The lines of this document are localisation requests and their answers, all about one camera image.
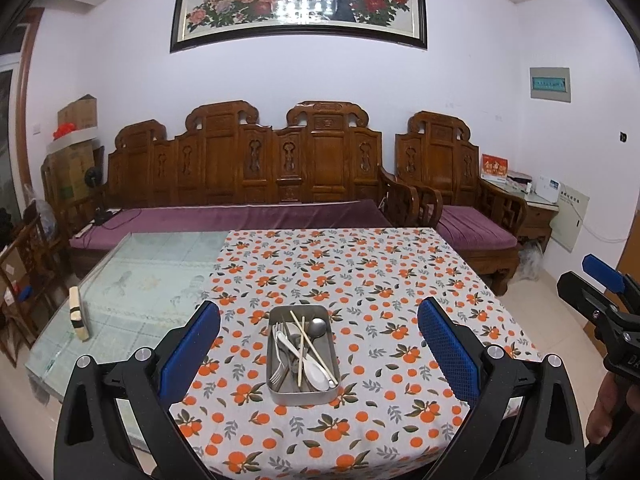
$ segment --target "side table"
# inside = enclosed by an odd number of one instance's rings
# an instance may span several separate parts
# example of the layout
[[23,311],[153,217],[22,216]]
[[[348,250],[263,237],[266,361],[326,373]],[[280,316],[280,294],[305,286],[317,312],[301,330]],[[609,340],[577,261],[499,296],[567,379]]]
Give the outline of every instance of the side table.
[[542,252],[545,252],[546,245],[551,238],[550,224],[554,216],[558,214],[559,207],[533,192],[527,194],[507,184],[498,184],[496,182],[490,182],[490,184],[510,195],[526,200],[529,210],[516,234],[516,238],[519,242],[537,240],[540,243],[540,247],[542,247]]

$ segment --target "white wall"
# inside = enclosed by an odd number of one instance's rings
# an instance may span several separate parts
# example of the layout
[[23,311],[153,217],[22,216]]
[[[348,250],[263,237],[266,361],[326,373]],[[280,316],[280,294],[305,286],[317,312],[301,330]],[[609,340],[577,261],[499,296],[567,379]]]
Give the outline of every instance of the white wall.
[[[521,77],[529,67],[571,69],[570,104],[531,99],[522,89],[520,171],[559,179],[590,197],[585,225],[626,238],[640,187],[640,68],[635,46],[605,0],[533,0],[518,5]],[[620,142],[620,132],[628,141]],[[569,253],[551,240],[544,266],[555,278],[594,253],[615,266],[624,242],[585,228]]]
[[515,154],[518,38],[507,0],[427,0],[427,51],[332,36],[274,36],[169,54],[175,0],[108,0],[86,16],[81,93],[98,98],[107,153],[126,124],[156,118],[170,137],[201,104],[242,99],[260,122],[286,124],[303,100],[362,106],[384,132],[392,170],[394,134],[419,110],[457,115],[472,140]]
[[[58,129],[58,110],[86,93],[78,79],[83,23],[81,14],[46,9],[33,46],[26,102],[27,150],[33,189],[40,196],[40,167]],[[37,124],[41,131],[33,135]]]

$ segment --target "metal screw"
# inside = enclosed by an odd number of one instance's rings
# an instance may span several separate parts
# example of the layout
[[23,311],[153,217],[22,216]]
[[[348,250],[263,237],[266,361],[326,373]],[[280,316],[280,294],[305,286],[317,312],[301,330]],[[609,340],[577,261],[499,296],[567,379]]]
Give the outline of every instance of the metal screw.
[[151,357],[151,348],[139,348],[136,352],[136,359],[138,361],[146,361]]
[[86,368],[90,362],[91,358],[88,355],[83,355],[78,358],[76,365],[78,365],[79,368]]
[[492,357],[494,359],[501,359],[504,355],[504,350],[495,345],[489,346],[486,352],[489,354],[489,357]]
[[556,354],[549,355],[546,360],[549,361],[549,364],[554,368],[559,368],[562,365],[562,359],[559,358]]

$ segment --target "carved wood panel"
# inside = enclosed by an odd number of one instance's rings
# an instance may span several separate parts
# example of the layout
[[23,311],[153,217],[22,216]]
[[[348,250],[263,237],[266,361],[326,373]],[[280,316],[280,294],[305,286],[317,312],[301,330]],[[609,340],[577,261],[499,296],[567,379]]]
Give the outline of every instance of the carved wood panel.
[[408,132],[396,135],[396,174],[442,193],[445,204],[470,205],[478,193],[478,147],[471,132],[456,117],[418,112]]
[[258,125],[244,101],[203,105],[166,140],[157,121],[127,126],[109,156],[114,205],[377,199],[382,134],[347,102],[306,101],[287,126]]

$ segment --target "human hand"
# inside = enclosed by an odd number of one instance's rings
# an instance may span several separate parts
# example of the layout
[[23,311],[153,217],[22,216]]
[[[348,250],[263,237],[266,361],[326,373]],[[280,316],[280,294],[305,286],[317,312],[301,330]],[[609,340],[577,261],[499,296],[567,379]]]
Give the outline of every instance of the human hand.
[[[600,385],[596,404],[587,421],[587,439],[592,444],[601,443],[611,431],[613,424],[611,412],[618,403],[618,393],[619,387],[616,384],[615,375],[608,372]],[[626,403],[631,410],[640,413],[640,388],[638,386],[633,385],[629,388],[626,394]]]

